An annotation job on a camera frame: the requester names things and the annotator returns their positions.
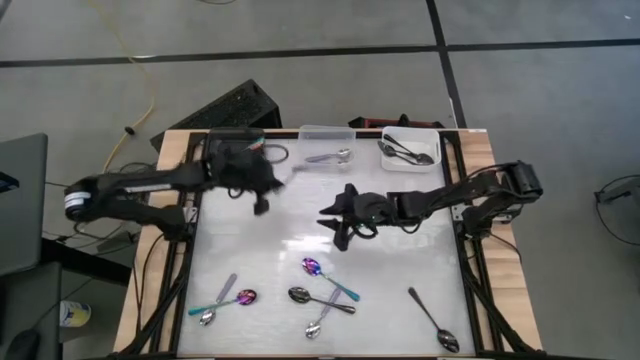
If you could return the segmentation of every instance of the clear plastic container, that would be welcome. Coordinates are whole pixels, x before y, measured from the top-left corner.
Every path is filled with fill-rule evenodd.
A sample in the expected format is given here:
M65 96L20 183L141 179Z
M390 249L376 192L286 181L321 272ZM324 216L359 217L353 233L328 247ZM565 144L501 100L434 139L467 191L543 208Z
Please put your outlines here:
M397 158L388 157L380 152L382 157L382 168L389 171L406 171L427 173L438 168L442 160L440 154L440 133L433 129L407 128L397 126L387 126L382 130L382 136L391 135L397 142L412 152L425 153L433 159L431 165L411 165L408 162ZM394 146L397 150L402 150L398 146Z
M304 125L296 147L298 164L306 169L347 170L356 157L356 131L343 126Z

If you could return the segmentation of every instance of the teal spoon handle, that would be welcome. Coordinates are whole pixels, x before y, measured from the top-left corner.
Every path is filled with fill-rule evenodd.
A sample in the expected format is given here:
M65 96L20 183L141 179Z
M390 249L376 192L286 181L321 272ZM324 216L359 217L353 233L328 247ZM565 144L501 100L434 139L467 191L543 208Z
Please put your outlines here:
M203 307L199 307L199 308L191 308L191 309L189 309L188 314L189 314L189 316L198 315L201 312L204 312L206 310L209 310L209 309L215 310L215 309L217 309L219 307L222 307L222 306L225 306L225 305L229 305L229 304L233 304L233 303L235 303L237 301L238 301L237 299L233 299L233 300L225 301L225 302L222 302L222 303L219 303L219 304L213 304L213 305L203 306Z
M332 278L328 277L327 275L322 274L322 276L323 276L325 279L327 279L327 280L331 281L331 283L332 283L333 285L335 285L338 289L342 290L342 292L344 292L345 294L347 294L347 296L348 296L348 297L350 297L353 301L360 301L360 295L358 295L358 294L356 294L355 292L353 292L353 291L351 291L351 290L347 289L346 287L344 287L344 286L342 286L342 285L338 284L335 280L333 280Z

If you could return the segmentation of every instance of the gray floor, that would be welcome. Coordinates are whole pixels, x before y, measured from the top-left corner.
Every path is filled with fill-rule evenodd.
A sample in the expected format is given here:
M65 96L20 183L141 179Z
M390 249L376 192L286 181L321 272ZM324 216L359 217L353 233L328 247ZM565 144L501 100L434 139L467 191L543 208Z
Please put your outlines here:
M136 55L435 43L422 0L99 3ZM640 6L633 0L437 5L449 44L640 37ZM85 1L13 1L0 21L0 60L121 54ZM602 229L592 193L610 179L638 173L640 48L468 52L451 59L468 126L489 129L499 161L533 163L545 189L514 224L544 347L556 354L637 358L640 252ZM286 127L402 112L455 125L435 53L147 68L157 110L116 164L153 161L150 136L249 78L280 105ZM69 183L100 171L122 128L144 112L148 98L130 65L0 69L0 140L47 133L48 178ZM633 240L638 219L622 212L625 205L604 209L605 217ZM112 226L105 221L89 230ZM70 231L58 188L47 189L45 228ZM130 250L112 256L130 263ZM80 281L69 274L66 291ZM65 344L66 359L110 350L123 296L122 288L94 282L74 297L93 305L96 317L81 334L66 334L77 337Z

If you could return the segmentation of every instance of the white table surface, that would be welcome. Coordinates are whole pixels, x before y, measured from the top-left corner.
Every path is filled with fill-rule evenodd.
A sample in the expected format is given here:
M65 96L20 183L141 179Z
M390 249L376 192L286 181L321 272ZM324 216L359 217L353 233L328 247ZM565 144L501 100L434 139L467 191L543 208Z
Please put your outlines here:
M291 157L275 165L286 178L297 164L296 140L268 140L287 146ZM354 237L347 252L332 242L333 232L316 223L318 211L353 183L360 193L429 191L444 185L442 167L429 174L388 172L380 166L375 140L358 139L356 159L348 172L302 172L280 194L270 195L270 211L253 215L255 196L237 200L226 189L207 192L201 204L195 253L187 290L187 308L215 302L231 273L238 280L227 299L246 288L258 292L250 306L218 310L208 327L199 316L185 313L178 354L189 355L451 355L436 340L436 329L411 299L413 286L436 321L460 342L460 354L473 354L451 217L434 213L420 230L407 235L398 228L380 228L373 240ZM300 265L312 257L325 273L361 296L345 294L338 303L357 308L355 315L331 310L315 340L304 336L323 305L298 304L287 290L302 286L328 299L334 290Z

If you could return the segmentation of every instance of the yellow cable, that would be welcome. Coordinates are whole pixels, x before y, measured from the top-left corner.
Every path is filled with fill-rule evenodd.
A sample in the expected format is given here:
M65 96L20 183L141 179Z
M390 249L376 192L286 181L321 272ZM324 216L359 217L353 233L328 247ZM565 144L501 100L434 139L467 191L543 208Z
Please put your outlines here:
M135 55L133 55L133 53L129 50L127 45L124 43L124 40L122 40L122 36L120 36L120 32L118 31L118 28L111 21L111 19L109 18L109 15L105 13L102 6L94 2L93 0L87 0L87 1L89 2L89 5L98 12L98 15L100 15L100 18L102 19L104 24L107 26L107 28L109 28L109 30L116 37L116 40L118 40L118 44L120 44L120 48L122 49L124 54L127 56L127 59L129 59L129 62L135 65L142 72L142 74L144 75L145 83L147 84L147 87L151 92L151 103L149 104L149 108L144 113L144 115L142 115L135 123L133 123L133 125L131 125L131 128L133 130L136 130L139 126L142 126L142 124L144 124L144 122L147 121L147 119L149 119L149 115L151 115L151 113L153 112L156 106L156 91L154 88L153 79L151 78L151 75L147 72L147 70L144 68L144 66L142 66L142 64L134 60ZM122 147L122 145L128 139L129 136L130 135L126 132L124 133L124 135L122 135L122 137L120 138L120 141L118 141L116 146L111 151L111 154L109 154L109 157L107 158L107 161L105 162L104 167L102 168L103 173L107 172L107 170L109 169L109 165L111 164L113 159L116 157L116 155L120 151L120 147Z

